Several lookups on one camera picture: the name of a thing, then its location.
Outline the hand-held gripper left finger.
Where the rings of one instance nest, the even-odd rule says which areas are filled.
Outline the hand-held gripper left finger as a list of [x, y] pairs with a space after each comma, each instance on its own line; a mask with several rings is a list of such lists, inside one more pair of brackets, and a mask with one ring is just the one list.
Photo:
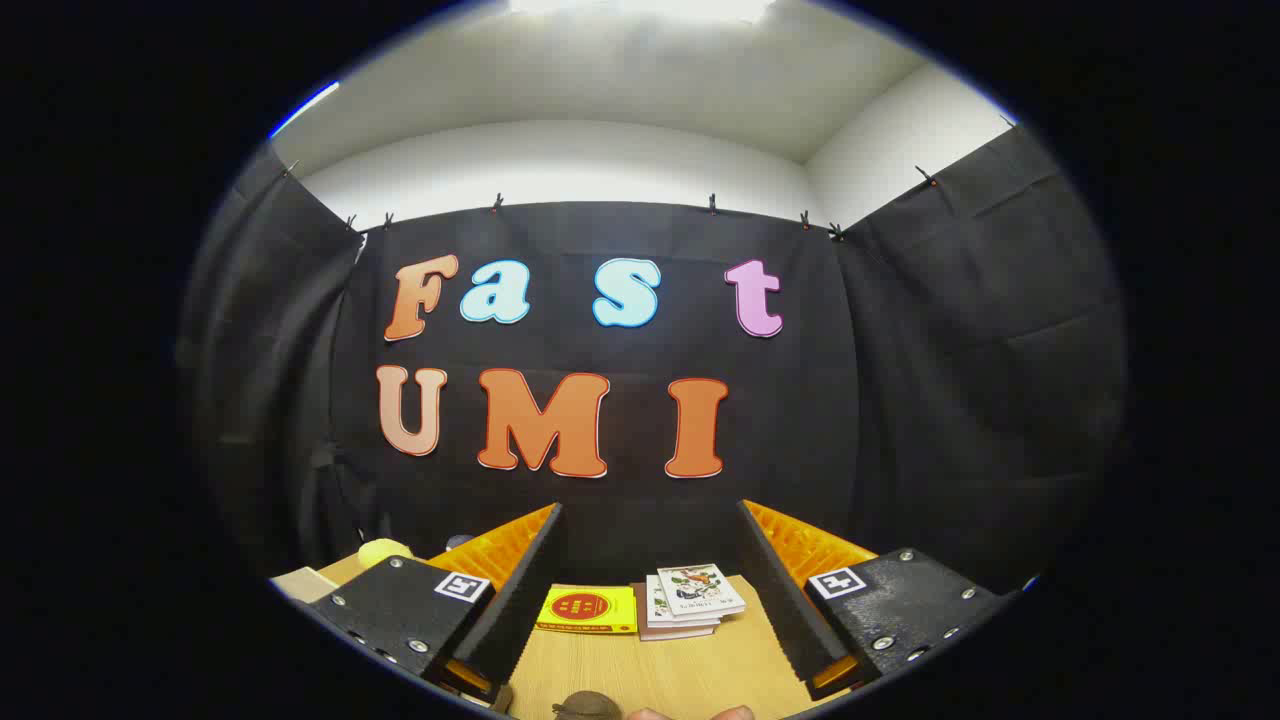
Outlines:
[[434, 559], [392, 551], [301, 609], [385, 662], [489, 706], [508, 706], [564, 555], [552, 503]]

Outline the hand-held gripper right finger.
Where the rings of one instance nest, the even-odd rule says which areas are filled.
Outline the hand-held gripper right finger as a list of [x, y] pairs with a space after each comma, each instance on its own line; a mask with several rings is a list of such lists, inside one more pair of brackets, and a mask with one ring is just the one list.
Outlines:
[[737, 510], [742, 575], [813, 701], [950, 647], [1018, 597], [913, 547], [878, 555], [750, 500]]

